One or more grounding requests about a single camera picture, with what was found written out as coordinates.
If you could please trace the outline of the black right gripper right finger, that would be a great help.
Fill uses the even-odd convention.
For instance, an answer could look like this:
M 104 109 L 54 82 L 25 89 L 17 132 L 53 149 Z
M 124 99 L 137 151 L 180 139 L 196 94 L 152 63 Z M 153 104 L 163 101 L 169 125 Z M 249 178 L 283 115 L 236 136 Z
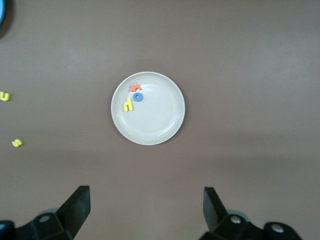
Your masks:
M 203 215 L 208 227 L 201 240 L 300 240 L 289 225 L 267 222 L 259 228 L 238 213 L 228 213 L 213 187 L 203 190 Z

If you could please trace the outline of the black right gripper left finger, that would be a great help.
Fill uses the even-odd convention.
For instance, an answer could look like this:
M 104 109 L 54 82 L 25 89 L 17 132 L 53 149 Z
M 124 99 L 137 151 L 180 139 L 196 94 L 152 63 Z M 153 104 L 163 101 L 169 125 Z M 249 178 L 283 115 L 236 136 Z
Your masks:
M 16 227 L 11 220 L 0 221 L 2 240 L 73 240 L 90 214 L 90 187 L 79 186 L 55 212 L 36 216 Z

